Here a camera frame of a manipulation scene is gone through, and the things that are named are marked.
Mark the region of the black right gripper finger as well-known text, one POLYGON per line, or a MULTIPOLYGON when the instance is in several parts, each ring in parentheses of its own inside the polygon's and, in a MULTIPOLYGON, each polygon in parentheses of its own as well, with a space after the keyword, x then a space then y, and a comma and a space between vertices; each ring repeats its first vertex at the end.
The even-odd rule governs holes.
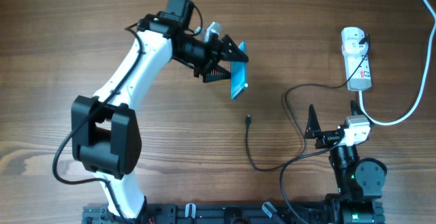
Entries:
POLYGON ((319 121, 317 119, 317 114, 316 114, 314 105, 311 104, 309 106, 309 115, 308 115, 307 126, 305 129, 305 138, 306 139, 318 138, 318 137, 320 137, 321 132, 322 132, 322 130, 321 130, 319 121))
MULTIPOLYGON (((350 110, 351 110, 352 116, 365 115, 364 112, 360 109, 360 106, 354 100, 350 101, 350 110)), ((370 124, 369 126, 374 126, 374 122, 367 115, 365 115, 365 117, 369 121, 369 124, 370 124)))

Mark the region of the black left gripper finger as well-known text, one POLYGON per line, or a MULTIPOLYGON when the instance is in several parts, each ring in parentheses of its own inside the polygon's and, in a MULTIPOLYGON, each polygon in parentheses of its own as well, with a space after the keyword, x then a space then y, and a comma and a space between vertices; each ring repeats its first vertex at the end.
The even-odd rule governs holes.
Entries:
POLYGON ((220 80, 229 80, 231 78, 231 72, 226 70, 220 65, 216 65, 202 76, 203 83, 215 82, 220 80))
POLYGON ((224 35, 221 39, 221 60, 231 62, 247 63, 249 57, 234 43, 229 35, 224 35))

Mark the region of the blue Galaxy smartphone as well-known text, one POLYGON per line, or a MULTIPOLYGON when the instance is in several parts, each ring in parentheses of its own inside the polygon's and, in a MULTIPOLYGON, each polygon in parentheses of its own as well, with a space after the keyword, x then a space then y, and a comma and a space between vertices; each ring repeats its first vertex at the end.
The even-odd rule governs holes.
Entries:
POLYGON ((231 99, 237 99, 248 87, 248 62, 231 62, 231 99))

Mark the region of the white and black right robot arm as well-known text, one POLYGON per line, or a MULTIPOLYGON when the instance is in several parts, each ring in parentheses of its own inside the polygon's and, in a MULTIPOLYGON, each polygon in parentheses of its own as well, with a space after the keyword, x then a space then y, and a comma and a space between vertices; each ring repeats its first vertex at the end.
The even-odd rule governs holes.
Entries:
POLYGON ((386 218, 378 199, 388 170, 379 160, 359 157, 357 146, 368 140, 372 124, 355 101, 350 102, 350 107, 352 115, 342 125, 323 131, 314 105, 309 106, 305 138, 314 139, 316 149, 330 153, 328 159, 338 188, 337 194, 325 197, 326 222, 382 224, 386 218))

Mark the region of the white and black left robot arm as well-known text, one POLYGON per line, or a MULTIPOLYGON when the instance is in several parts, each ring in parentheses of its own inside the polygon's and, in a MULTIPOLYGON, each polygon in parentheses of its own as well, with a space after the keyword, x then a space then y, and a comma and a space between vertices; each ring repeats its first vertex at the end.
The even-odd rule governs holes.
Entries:
POLYGON ((245 43, 222 35, 217 22, 190 29, 196 11, 191 0, 169 0, 132 25, 135 40, 113 76, 72 104, 73 157, 101 182, 117 222, 144 220, 146 198, 134 172, 142 150, 136 110, 163 67, 174 60, 205 83, 229 80, 232 99, 248 86, 245 43))

